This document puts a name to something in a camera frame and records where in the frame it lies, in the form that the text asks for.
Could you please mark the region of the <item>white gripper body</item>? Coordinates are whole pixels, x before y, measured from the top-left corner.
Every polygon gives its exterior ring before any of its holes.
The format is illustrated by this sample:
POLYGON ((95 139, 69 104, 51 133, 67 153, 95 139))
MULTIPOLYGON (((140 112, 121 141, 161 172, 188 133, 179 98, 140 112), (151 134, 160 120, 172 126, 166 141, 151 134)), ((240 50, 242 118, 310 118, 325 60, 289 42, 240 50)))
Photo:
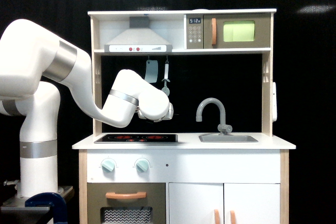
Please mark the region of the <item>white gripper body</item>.
POLYGON ((138 117, 140 119, 150 120, 150 121, 153 121, 153 122, 161 122, 161 121, 165 121, 165 120, 171 120, 173 118, 174 108, 173 108, 173 104, 170 103, 167 114, 164 117, 159 118, 159 119, 155 119, 155 120, 154 119, 149 119, 146 116, 144 116, 142 114, 142 112, 140 111, 139 107, 137 107, 137 109, 136 109, 136 114, 138 115, 138 117))

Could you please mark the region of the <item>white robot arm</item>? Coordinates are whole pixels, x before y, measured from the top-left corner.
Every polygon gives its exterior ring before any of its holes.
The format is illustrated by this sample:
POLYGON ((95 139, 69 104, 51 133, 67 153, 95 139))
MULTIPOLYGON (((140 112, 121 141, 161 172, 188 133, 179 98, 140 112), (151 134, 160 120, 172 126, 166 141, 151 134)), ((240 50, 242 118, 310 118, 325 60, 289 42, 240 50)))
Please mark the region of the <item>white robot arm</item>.
POLYGON ((97 107, 85 51, 30 20, 11 22, 1 36, 1 114, 25 117, 19 133, 23 197, 58 190, 55 82, 86 115, 114 127, 128 126, 135 113, 152 121, 173 116, 167 95, 132 70, 118 73, 103 108, 97 107))

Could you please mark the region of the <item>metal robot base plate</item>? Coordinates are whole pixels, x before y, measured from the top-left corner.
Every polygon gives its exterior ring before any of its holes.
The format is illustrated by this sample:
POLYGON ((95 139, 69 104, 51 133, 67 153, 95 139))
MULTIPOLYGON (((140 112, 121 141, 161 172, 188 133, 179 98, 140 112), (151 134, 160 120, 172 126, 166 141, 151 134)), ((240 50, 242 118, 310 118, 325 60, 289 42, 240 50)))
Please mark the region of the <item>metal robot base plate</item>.
POLYGON ((32 197, 21 194, 19 180, 6 180, 3 186, 16 189, 14 197, 1 204, 1 223, 67 223, 67 203, 74 196, 72 186, 60 186, 55 193, 32 197))

